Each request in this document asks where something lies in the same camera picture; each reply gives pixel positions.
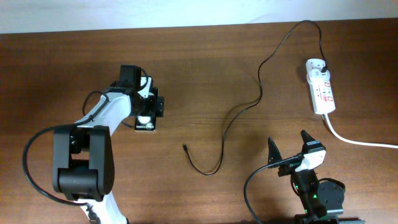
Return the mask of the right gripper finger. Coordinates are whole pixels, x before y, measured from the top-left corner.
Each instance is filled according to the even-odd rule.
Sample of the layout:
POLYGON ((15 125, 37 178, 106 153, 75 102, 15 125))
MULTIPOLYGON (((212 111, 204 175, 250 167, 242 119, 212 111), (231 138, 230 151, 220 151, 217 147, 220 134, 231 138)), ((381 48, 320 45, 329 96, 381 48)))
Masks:
POLYGON ((276 143, 273 141, 271 137, 268 138, 268 148, 269 148, 269 155, 268 155, 268 166, 269 168, 275 168, 280 166, 282 162, 282 156, 280 154, 279 149, 276 146, 276 143))
POLYGON ((319 140, 315 140, 313 137, 311 137, 306 130, 303 129, 300 134, 303 140, 301 153, 313 153, 326 150, 326 147, 319 140))

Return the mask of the black Samsung Galaxy smartphone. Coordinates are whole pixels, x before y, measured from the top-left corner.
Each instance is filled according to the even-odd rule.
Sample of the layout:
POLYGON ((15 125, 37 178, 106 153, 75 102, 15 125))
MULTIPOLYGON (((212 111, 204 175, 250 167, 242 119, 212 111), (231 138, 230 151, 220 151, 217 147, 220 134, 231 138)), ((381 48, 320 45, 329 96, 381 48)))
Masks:
POLYGON ((154 116, 137 116, 134 129, 136 131, 155 131, 156 117, 154 116))

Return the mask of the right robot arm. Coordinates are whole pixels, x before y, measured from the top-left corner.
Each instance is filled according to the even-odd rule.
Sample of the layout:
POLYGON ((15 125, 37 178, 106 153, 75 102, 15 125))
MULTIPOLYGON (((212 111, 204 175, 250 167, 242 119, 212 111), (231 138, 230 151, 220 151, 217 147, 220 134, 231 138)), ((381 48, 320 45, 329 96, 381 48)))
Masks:
POLYGON ((300 198, 304 214, 294 216, 295 223, 365 223, 359 218, 340 218, 343 214, 345 184, 332 178, 317 177, 315 169, 323 164, 326 147, 311 137, 300 132, 302 150, 289 158, 282 158, 272 138, 268 139, 268 165, 278 169, 278 176, 289 176, 290 184, 300 198))

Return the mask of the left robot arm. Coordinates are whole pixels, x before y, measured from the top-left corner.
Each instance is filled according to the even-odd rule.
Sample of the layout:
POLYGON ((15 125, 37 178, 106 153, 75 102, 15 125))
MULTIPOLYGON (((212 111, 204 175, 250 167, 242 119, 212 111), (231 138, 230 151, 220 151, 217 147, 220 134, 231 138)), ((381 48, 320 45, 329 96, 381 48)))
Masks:
POLYGON ((154 131, 164 113, 164 98, 152 77, 135 65, 122 65, 119 80, 101 93, 97 105, 82 119, 53 136, 52 185, 79 206, 90 223, 128 223, 114 199, 111 136, 133 116, 136 131, 154 131))

